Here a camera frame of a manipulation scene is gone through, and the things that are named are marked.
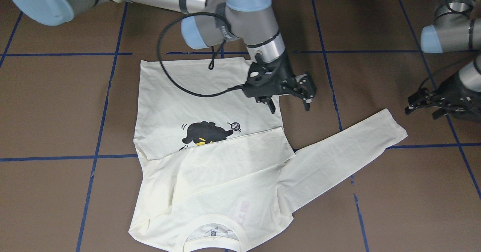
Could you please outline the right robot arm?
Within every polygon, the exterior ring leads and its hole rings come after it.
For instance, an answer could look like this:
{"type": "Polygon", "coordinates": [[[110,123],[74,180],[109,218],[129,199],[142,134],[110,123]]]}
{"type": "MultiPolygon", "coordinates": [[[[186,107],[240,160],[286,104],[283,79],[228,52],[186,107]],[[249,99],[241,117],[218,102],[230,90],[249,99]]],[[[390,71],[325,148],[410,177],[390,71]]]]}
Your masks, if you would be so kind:
{"type": "Polygon", "coordinates": [[[248,98],[266,104],[275,112],[273,96],[291,95],[303,101],[310,110],[316,86],[309,73],[295,76],[287,50],[272,9],[272,0],[12,0],[27,16],[45,26],[58,26],[75,16],[106,2],[139,3],[176,11],[182,16],[173,20],[160,34],[156,55],[161,58],[161,43],[168,30],[181,24],[186,44],[194,50],[210,48],[209,69],[225,43],[241,39],[252,63],[242,85],[215,94],[199,94],[178,83],[174,85],[187,94],[210,98],[241,90],[248,98]]]}

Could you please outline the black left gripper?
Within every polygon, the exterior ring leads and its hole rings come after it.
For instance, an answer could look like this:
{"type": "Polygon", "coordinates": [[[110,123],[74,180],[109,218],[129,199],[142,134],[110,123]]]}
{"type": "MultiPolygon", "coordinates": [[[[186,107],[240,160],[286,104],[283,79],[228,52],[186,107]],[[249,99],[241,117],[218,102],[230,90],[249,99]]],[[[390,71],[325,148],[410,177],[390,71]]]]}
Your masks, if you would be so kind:
{"type": "Polygon", "coordinates": [[[419,88],[407,100],[408,105],[404,108],[406,115],[434,105],[439,108],[432,113],[434,120],[451,115],[465,121],[481,122],[480,93],[466,88],[458,74],[443,81],[434,92],[419,88]]]}

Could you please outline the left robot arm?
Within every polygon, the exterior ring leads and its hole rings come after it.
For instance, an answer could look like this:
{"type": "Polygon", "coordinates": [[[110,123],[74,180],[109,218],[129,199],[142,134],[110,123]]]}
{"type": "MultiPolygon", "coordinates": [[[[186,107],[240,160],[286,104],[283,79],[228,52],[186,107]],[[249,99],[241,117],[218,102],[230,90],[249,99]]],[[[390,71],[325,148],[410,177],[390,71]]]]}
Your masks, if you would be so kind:
{"type": "MultiPolygon", "coordinates": [[[[454,51],[480,51],[481,23],[472,18],[476,0],[438,0],[434,23],[423,28],[421,49],[428,54],[454,51]]],[[[433,119],[452,115],[457,119],[480,122],[481,74],[477,56],[451,75],[434,91],[420,84],[408,97],[404,112],[410,115],[417,109],[435,107],[433,119]]]]}

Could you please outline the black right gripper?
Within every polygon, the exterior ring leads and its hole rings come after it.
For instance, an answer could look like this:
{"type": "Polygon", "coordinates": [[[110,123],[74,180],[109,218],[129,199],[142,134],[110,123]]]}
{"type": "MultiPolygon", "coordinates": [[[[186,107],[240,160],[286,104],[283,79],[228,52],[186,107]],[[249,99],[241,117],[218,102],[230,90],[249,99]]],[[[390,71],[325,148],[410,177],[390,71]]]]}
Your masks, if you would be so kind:
{"type": "Polygon", "coordinates": [[[248,70],[248,76],[242,91],[246,97],[263,97],[263,103],[268,106],[272,114],[276,106],[273,95],[290,94],[303,101],[305,111],[309,112],[310,105],[316,96],[316,85],[309,72],[295,76],[286,52],[272,62],[265,62],[264,55],[256,53],[253,63],[248,70]]]}

